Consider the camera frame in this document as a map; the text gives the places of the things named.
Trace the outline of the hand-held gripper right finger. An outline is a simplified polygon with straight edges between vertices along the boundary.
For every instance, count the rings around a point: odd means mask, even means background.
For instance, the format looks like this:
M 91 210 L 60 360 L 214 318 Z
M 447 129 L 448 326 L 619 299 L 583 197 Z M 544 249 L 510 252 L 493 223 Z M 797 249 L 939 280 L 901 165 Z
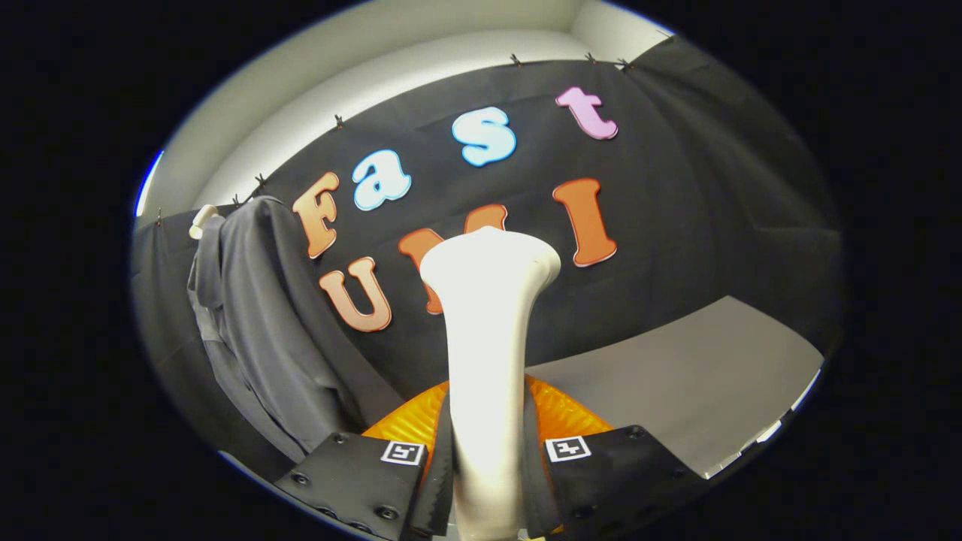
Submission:
M 525 377 L 525 527 L 543 540 L 625 540 L 710 482 L 639 425 L 615 428 Z

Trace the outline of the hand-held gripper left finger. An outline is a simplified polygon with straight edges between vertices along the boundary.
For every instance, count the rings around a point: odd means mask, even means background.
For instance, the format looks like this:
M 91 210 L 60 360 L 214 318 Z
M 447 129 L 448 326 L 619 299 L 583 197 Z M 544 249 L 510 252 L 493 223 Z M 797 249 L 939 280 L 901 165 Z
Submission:
M 341 527 L 378 540 L 429 540 L 447 532 L 454 463 L 444 382 L 363 434 L 331 434 L 275 485 Z

